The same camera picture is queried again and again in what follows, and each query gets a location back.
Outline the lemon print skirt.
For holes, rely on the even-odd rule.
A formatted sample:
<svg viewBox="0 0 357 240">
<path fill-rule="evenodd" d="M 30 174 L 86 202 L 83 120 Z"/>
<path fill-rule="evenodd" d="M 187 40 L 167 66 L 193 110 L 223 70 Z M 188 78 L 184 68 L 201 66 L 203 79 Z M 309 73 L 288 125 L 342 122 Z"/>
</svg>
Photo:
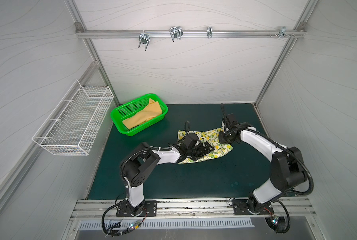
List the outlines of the lemon print skirt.
<svg viewBox="0 0 357 240">
<path fill-rule="evenodd" d="M 233 147 L 230 144 L 222 144 L 219 142 L 218 139 L 218 134 L 219 132 L 222 132 L 222 128 L 214 129 L 214 130 L 209 130 L 205 132 L 199 132 L 199 131 L 189 131 L 189 133 L 194 133 L 199 137 L 199 140 L 205 144 L 208 142 L 212 147 L 214 147 L 214 150 L 203 157 L 199 158 L 198 160 L 192 160 L 191 158 L 186 158 L 185 160 L 179 162 L 178 164 L 192 164 L 192 163 L 199 163 L 199 162 L 204 162 L 208 160 L 213 160 L 217 158 L 221 158 L 225 155 L 227 155 L 230 151 L 233 150 Z"/>
</svg>

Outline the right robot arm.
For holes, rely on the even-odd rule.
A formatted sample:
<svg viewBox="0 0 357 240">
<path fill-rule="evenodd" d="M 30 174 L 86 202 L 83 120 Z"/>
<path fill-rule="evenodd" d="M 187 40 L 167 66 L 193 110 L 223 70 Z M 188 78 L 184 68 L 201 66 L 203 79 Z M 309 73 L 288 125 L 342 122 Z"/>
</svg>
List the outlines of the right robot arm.
<svg viewBox="0 0 357 240">
<path fill-rule="evenodd" d="M 310 171 L 296 147 L 286 147 L 260 133 L 249 123 L 239 123 L 234 114 L 223 114 L 219 142 L 223 144 L 244 142 L 251 145 L 270 162 L 269 178 L 248 197 L 245 207 L 258 214 L 270 202 L 292 193 L 308 196 L 314 190 Z"/>
</svg>

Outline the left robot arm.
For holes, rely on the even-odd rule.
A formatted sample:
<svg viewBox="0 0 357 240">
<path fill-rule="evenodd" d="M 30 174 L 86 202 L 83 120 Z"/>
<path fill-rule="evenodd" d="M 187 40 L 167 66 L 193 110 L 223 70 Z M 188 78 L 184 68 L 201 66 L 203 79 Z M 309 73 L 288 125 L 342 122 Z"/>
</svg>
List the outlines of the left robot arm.
<svg viewBox="0 0 357 240">
<path fill-rule="evenodd" d="M 143 184 L 157 165 L 178 164 L 187 158 L 196 162 L 214 150 L 215 147 L 200 141 L 195 133 L 187 133 L 175 144 L 163 148 L 140 143 L 120 164 L 128 205 L 137 209 L 144 204 Z"/>
</svg>

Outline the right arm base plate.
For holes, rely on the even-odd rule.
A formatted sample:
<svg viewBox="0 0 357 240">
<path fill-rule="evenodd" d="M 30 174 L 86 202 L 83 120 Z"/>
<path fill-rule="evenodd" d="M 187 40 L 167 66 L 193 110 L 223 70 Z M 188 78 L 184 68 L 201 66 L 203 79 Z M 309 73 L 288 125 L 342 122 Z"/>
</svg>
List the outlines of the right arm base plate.
<svg viewBox="0 0 357 240">
<path fill-rule="evenodd" d="M 274 213 L 271 203 L 260 204 L 254 199 L 231 198 L 228 204 L 234 215 L 270 215 Z"/>
</svg>

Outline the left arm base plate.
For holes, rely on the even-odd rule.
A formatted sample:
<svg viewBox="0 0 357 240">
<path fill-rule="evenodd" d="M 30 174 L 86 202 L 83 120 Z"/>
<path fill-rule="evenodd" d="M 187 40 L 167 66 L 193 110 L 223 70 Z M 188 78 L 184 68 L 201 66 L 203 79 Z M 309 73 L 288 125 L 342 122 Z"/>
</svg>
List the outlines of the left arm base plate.
<svg viewBox="0 0 357 240">
<path fill-rule="evenodd" d="M 157 215 L 157 201 L 143 201 L 133 207 L 129 201 L 118 206 L 116 217 L 155 217 Z"/>
</svg>

